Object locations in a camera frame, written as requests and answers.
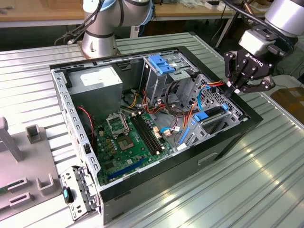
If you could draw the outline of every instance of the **wooden desk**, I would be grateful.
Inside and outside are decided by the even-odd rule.
[[[263,16],[264,12],[253,9],[254,13]],[[222,15],[222,11],[217,9],[208,9],[204,6],[189,8],[183,4],[162,4],[155,5],[155,13],[157,20],[184,20],[184,19],[218,19]],[[235,11],[226,11],[223,18],[231,18]]]
[[[14,6],[7,15],[0,14],[0,28],[32,27],[50,25],[81,24],[84,18],[82,8],[50,9],[46,0],[0,0],[0,8]],[[156,5],[157,20],[218,19],[222,12],[203,6],[188,8],[182,4]],[[258,16],[263,12],[254,9]],[[223,18],[232,18],[234,12],[225,12]]]

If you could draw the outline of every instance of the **yellow wire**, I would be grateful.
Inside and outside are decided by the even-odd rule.
[[[133,103],[130,106],[128,106],[127,108],[133,108],[136,105],[137,96],[138,96],[138,94],[135,94]]]
[[[210,83],[207,83],[208,85],[213,85],[213,84],[217,84],[217,83],[221,83],[222,81],[218,81],[218,82],[210,82]]]

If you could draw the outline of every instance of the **robotiq logo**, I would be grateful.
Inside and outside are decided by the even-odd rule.
[[[253,61],[255,61],[257,64],[259,64],[261,67],[264,65],[263,63],[260,62],[260,60],[254,58],[254,57],[253,57],[251,54],[249,54],[249,53],[247,53],[245,56],[251,58]]]

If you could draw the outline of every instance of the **ribbed aluminum surface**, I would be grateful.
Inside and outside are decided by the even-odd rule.
[[[224,77],[222,58],[189,33],[117,41],[122,53],[186,46]],[[37,123],[47,128],[58,173],[77,164],[48,69],[83,59],[79,48],[60,46],[0,53],[0,114],[9,132]],[[261,94],[242,95],[264,121],[223,159],[118,218],[108,227],[302,227],[304,131]],[[101,227],[95,213],[73,224],[58,196],[0,227]]]

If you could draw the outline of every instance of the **green circuit board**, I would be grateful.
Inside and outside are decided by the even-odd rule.
[[[155,126],[149,114],[144,113],[141,117],[147,124],[150,124],[150,127]],[[107,122],[95,127],[98,135],[97,159],[101,166],[97,177],[101,185],[108,184],[159,159],[169,157],[173,153],[169,143],[162,139],[157,142],[164,149],[160,154],[152,155],[133,126],[131,117],[125,117],[125,120],[130,132],[128,135],[121,134],[116,139],[113,138]],[[111,175],[117,174],[117,172],[121,172],[121,174],[112,178]]]

